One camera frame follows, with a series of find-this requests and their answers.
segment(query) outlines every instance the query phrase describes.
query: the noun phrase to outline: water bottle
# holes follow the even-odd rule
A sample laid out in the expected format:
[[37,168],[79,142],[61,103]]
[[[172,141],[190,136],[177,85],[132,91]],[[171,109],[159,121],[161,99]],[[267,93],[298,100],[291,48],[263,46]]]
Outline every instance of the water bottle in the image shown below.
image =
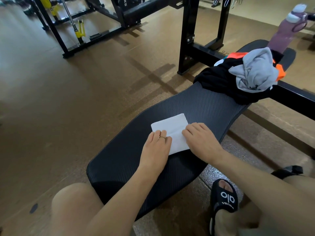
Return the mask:
[[280,53],[285,51],[293,40],[295,32],[299,32],[306,27],[306,7],[305,4],[298,4],[293,8],[286,19],[280,23],[278,31],[273,35],[267,47]]

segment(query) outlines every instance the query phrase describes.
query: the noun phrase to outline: alo logo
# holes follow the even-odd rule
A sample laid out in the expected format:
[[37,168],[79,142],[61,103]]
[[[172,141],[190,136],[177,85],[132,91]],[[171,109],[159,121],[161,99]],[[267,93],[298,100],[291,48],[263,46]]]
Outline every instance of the alo logo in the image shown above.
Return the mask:
[[229,195],[229,194],[227,194],[227,193],[225,193],[225,192],[221,192],[221,196],[222,196],[223,198],[227,198],[227,202],[222,202],[222,204],[224,204],[224,205],[231,206],[229,203],[230,203],[230,202],[231,202],[231,203],[234,203],[234,202],[235,202],[234,197],[231,196],[231,195]]

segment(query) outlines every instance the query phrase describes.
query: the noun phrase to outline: person's left hand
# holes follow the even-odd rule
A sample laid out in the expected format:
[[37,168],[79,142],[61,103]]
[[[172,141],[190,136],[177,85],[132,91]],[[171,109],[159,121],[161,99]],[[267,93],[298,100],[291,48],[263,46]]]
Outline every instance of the person's left hand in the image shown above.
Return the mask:
[[171,144],[172,138],[166,137],[165,130],[151,132],[143,146],[138,169],[152,174],[156,180],[166,165]]

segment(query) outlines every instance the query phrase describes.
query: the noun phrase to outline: orange cloth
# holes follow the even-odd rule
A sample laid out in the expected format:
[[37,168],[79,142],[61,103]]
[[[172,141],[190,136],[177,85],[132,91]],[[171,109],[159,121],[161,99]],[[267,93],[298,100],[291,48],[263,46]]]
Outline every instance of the orange cloth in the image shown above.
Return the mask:
[[[234,58],[239,59],[243,58],[248,52],[232,52],[227,56],[227,58]],[[283,70],[282,64],[277,64],[276,69],[279,71],[278,78],[276,81],[283,79],[286,75],[285,71]]]

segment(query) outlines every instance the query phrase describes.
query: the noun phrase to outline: sandal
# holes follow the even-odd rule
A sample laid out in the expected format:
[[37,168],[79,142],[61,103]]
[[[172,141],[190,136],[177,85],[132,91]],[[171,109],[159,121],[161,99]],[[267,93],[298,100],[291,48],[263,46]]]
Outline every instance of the sandal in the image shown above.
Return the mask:
[[210,234],[215,235],[215,215],[216,213],[223,209],[230,213],[238,210],[238,197],[234,187],[230,182],[227,182],[233,192],[227,191],[219,186],[219,181],[224,179],[218,179],[212,184],[211,194],[210,194],[210,204],[211,204],[211,220],[210,220]]

